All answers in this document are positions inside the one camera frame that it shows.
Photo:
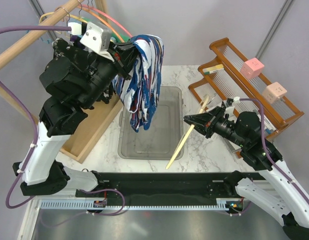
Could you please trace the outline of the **blue white patterned trousers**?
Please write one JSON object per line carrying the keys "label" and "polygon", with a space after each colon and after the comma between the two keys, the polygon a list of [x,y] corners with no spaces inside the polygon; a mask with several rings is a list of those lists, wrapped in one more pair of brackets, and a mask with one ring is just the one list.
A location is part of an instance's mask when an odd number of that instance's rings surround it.
{"label": "blue white patterned trousers", "polygon": [[160,37],[140,34],[131,38],[138,55],[129,75],[131,79],[116,76],[112,80],[114,92],[130,113],[131,128],[137,133],[150,128],[157,110],[162,83],[162,65],[165,47]]}

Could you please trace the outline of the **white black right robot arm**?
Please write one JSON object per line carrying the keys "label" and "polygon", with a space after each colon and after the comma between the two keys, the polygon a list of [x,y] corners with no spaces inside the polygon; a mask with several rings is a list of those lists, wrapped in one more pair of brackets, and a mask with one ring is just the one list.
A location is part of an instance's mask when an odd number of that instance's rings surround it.
{"label": "white black right robot arm", "polygon": [[223,184],[229,197],[239,195],[248,199],[273,217],[291,240],[309,240],[309,195],[302,191],[283,156],[264,137],[264,127],[255,112],[241,112],[237,120],[228,120],[225,109],[214,109],[187,115],[184,122],[207,139],[217,134],[241,147],[242,159],[275,189],[274,197],[256,186],[253,181],[234,171]]}

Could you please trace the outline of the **cream plastic hanger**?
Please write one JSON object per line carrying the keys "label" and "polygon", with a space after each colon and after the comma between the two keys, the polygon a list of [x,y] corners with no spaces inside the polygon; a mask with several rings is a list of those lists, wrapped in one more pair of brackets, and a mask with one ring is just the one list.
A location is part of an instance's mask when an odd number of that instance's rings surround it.
{"label": "cream plastic hanger", "polygon": [[[198,114],[201,114],[205,111],[205,108],[208,104],[208,101],[209,101],[209,95],[207,94],[206,95],[206,98],[200,103],[200,109],[198,111]],[[183,134],[182,138],[180,139],[174,153],[172,154],[172,157],[170,158],[169,162],[167,163],[165,169],[168,170],[171,165],[173,164],[173,162],[176,160],[177,158],[177,155],[179,154],[179,152],[181,151],[181,149],[183,148],[184,144],[186,143],[187,139],[189,138],[191,132],[193,131],[194,129],[194,125],[191,124],[190,127],[188,128],[188,130],[186,131],[186,133]]]}

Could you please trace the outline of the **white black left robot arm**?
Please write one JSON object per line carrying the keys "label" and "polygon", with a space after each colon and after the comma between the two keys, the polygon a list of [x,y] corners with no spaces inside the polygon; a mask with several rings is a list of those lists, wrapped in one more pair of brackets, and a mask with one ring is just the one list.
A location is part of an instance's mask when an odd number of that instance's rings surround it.
{"label": "white black left robot arm", "polygon": [[13,165],[24,196],[47,196],[63,189],[89,192],[98,197],[104,184],[96,171],[78,171],[56,161],[64,143],[87,117],[94,103],[104,100],[104,92],[119,76],[132,77],[139,51],[131,42],[110,43],[107,59],[78,44],[59,38],[52,44],[53,59],[39,80],[50,97],[44,102],[36,126],[31,156]]}

